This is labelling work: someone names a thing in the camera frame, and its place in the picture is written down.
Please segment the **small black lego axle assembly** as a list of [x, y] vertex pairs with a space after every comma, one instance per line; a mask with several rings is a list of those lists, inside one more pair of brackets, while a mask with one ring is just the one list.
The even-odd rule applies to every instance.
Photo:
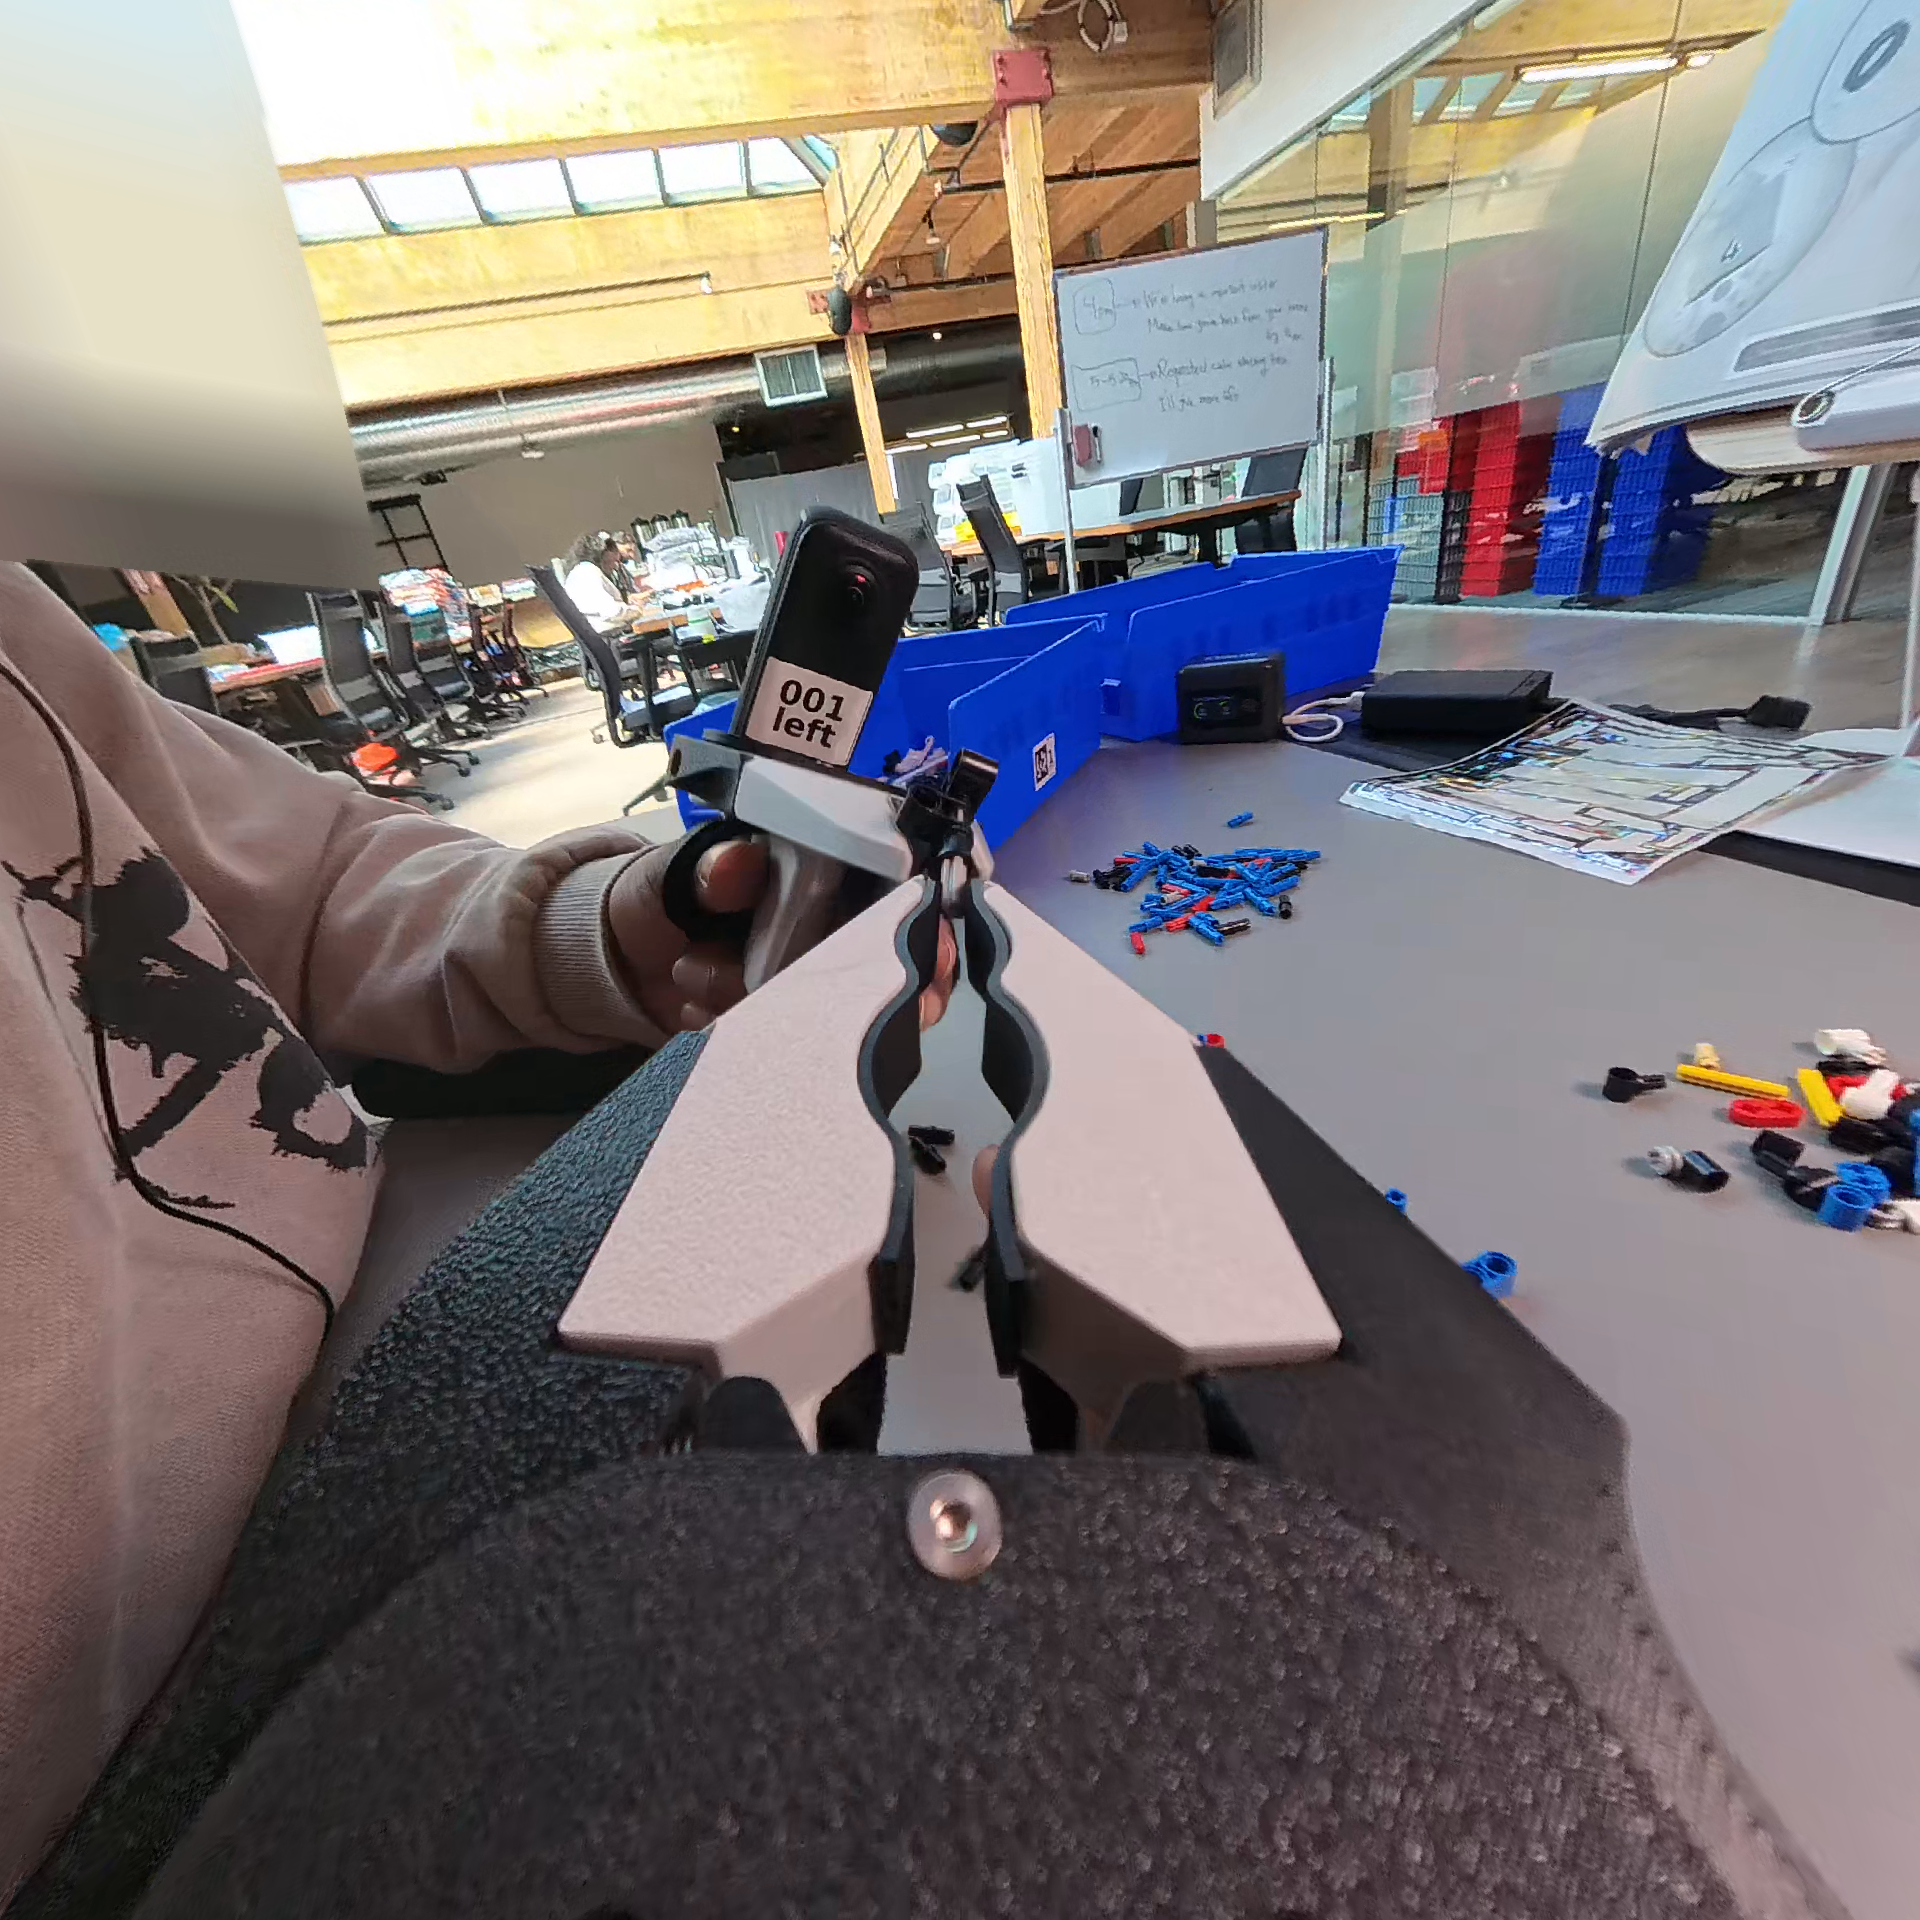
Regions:
[[998, 759], [948, 753], [936, 741], [891, 765], [900, 834], [916, 852], [916, 871], [939, 883], [943, 906], [962, 909], [974, 883], [994, 877], [994, 848], [978, 825], [998, 782]]

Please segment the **blue plastic bin with sticker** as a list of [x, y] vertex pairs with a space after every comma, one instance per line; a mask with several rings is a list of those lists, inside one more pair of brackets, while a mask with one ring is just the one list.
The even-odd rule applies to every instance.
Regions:
[[994, 629], [900, 638], [852, 777], [879, 778], [916, 749], [998, 765], [978, 810], [994, 852], [1053, 798], [1102, 743], [1105, 629], [1043, 619]]

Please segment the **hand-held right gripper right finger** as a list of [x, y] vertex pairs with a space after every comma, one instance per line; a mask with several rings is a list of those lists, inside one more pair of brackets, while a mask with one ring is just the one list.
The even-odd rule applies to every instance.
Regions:
[[1193, 1034], [998, 883], [966, 887], [990, 1164], [983, 1304], [1039, 1453], [1135, 1389], [1328, 1362], [1342, 1331]]

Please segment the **row of black office chairs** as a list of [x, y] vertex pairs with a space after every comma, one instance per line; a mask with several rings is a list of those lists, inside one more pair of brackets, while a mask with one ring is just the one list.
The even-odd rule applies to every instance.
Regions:
[[471, 778], [474, 743], [540, 687], [512, 629], [494, 654], [468, 656], [442, 623], [412, 623], [383, 592], [314, 588], [293, 627], [226, 641], [215, 608], [229, 588], [185, 586], [197, 627], [159, 582], [142, 602], [164, 607], [164, 627], [111, 638], [114, 656], [167, 699], [379, 798], [452, 810], [433, 772]]

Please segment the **stack of red crates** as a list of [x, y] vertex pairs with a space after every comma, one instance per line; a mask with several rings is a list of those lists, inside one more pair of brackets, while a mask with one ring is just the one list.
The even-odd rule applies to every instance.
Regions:
[[1507, 598], [1540, 562], [1551, 406], [1505, 398], [1451, 419], [1437, 602]]

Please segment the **white document stand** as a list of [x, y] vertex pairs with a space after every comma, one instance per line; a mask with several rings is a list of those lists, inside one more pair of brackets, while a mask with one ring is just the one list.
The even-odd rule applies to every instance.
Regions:
[[1918, 467], [1918, 342], [1832, 372], [1795, 404], [1717, 413], [1688, 425], [1693, 455], [1730, 475], [1844, 470], [1831, 557], [1821, 562], [1810, 623], [1854, 613], [1893, 470]]

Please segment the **black power bank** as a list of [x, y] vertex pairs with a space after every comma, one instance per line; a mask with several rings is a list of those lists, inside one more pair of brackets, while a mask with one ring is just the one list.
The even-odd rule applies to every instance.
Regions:
[[1266, 743], [1283, 737], [1288, 656], [1283, 648], [1195, 656], [1175, 670], [1175, 741]]

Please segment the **flat black box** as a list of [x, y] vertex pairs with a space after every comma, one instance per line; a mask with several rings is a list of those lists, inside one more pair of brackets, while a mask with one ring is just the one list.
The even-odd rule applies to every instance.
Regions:
[[1377, 741], [1505, 741], [1551, 710], [1550, 670], [1399, 670], [1357, 695]]

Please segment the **pile of blue lego pins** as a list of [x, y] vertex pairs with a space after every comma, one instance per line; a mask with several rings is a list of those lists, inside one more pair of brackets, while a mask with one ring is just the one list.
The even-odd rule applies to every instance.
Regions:
[[1319, 863], [1315, 848], [1142, 844], [1105, 867], [1071, 871], [1071, 883], [1126, 898], [1126, 941], [1146, 959], [1171, 939], [1220, 951], [1266, 923], [1296, 923], [1296, 893]]

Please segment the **colourful lego instruction booklet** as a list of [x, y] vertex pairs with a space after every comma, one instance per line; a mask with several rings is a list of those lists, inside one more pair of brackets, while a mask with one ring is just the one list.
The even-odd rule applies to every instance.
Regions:
[[1671, 730], [1567, 699], [1507, 741], [1424, 772], [1357, 778], [1337, 798], [1357, 817], [1631, 887], [1882, 765], [1882, 753]]

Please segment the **whiteboard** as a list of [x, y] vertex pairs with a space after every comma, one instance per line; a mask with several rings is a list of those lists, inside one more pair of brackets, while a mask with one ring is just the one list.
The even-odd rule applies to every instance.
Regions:
[[1328, 229], [1053, 272], [1079, 485], [1323, 441]]

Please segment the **pile of mixed lego pieces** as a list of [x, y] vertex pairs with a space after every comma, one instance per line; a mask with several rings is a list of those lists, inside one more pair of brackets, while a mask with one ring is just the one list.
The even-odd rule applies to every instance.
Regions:
[[1697, 1040], [1674, 1082], [1713, 1092], [1766, 1193], [1844, 1235], [1918, 1235], [1918, 1071], [1862, 1026], [1821, 1026], [1777, 1075]]

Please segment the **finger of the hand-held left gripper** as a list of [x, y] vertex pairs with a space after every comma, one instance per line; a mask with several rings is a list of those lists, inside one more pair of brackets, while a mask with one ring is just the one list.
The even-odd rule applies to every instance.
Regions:
[[900, 789], [804, 759], [745, 756], [735, 772], [735, 825], [888, 883], [918, 871], [918, 852], [900, 826], [903, 803]]

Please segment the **white paper sheet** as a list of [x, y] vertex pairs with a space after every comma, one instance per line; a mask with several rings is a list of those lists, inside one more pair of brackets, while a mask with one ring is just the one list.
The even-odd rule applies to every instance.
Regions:
[[1804, 743], [1866, 756], [1868, 766], [1821, 778], [1810, 795], [1744, 832], [1918, 871], [1918, 719], [1906, 730], [1827, 730], [1810, 731]]

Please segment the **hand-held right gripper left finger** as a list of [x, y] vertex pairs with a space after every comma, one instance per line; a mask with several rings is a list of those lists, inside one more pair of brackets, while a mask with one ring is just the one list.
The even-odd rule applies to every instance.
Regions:
[[891, 1114], [939, 927], [939, 883], [907, 877], [710, 1029], [560, 1318], [568, 1355], [764, 1380], [820, 1449], [826, 1396], [912, 1322], [916, 1169]]

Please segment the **line drawing paper sheet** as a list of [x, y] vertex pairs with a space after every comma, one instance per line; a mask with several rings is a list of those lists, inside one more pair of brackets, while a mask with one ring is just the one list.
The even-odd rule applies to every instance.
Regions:
[[1589, 444], [1787, 417], [1790, 455], [1918, 448], [1918, 4], [1795, 4]]

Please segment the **person's left hand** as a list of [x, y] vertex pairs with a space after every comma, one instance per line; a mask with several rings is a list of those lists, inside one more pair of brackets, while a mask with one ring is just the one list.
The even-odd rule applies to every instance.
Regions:
[[710, 1026], [745, 996], [745, 941], [770, 887], [762, 839], [650, 848], [606, 892], [614, 974], [662, 1034]]

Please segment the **person's left forearm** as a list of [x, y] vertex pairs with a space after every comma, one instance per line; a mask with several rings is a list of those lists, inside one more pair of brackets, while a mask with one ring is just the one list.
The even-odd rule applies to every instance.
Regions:
[[662, 1046], [642, 996], [652, 902], [618, 929], [618, 887], [662, 873], [631, 825], [508, 848], [343, 789], [226, 719], [202, 719], [250, 777], [226, 817], [223, 877], [197, 893], [217, 929], [329, 1054], [442, 1071], [512, 1048]]

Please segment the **black office chair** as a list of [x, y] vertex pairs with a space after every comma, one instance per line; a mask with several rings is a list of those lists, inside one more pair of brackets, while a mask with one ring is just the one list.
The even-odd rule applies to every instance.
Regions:
[[916, 633], [949, 633], [960, 627], [953, 613], [953, 569], [948, 551], [936, 539], [936, 524], [921, 508], [888, 510], [879, 528], [900, 539], [916, 557], [916, 598], [907, 608], [907, 627]]
[[974, 545], [990, 566], [990, 623], [1003, 627], [1005, 613], [1031, 602], [1023, 543], [986, 475], [960, 483], [953, 495], [974, 529]]

